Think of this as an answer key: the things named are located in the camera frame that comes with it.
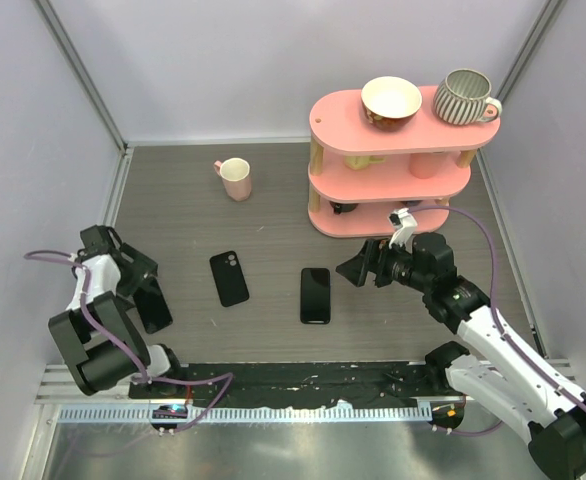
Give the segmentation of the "black phone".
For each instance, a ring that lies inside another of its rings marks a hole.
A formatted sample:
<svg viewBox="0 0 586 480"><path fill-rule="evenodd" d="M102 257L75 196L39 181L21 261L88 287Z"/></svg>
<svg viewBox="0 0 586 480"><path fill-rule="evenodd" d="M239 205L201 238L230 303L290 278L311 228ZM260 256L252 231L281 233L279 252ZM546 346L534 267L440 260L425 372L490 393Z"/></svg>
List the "black phone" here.
<svg viewBox="0 0 586 480"><path fill-rule="evenodd" d="M133 293L133 300L147 334L154 334L173 324L173 317L159 282L148 277Z"/></svg>

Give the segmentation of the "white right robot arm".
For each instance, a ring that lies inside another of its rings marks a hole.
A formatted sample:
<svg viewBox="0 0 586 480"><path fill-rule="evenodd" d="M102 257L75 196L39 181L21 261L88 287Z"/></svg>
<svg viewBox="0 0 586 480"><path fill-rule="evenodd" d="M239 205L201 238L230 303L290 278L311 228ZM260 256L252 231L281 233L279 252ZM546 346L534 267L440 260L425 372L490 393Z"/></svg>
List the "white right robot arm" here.
<svg viewBox="0 0 586 480"><path fill-rule="evenodd" d="M427 311L457 336L425 357L430 391L455 390L479 402L527 445L549 479L586 474L586 391L527 344L491 297L457 271L443 235L418 233L408 208L393 211L394 233L369 239L339 275L361 287L369 274L381 288L394 282L422 295Z"/></svg>

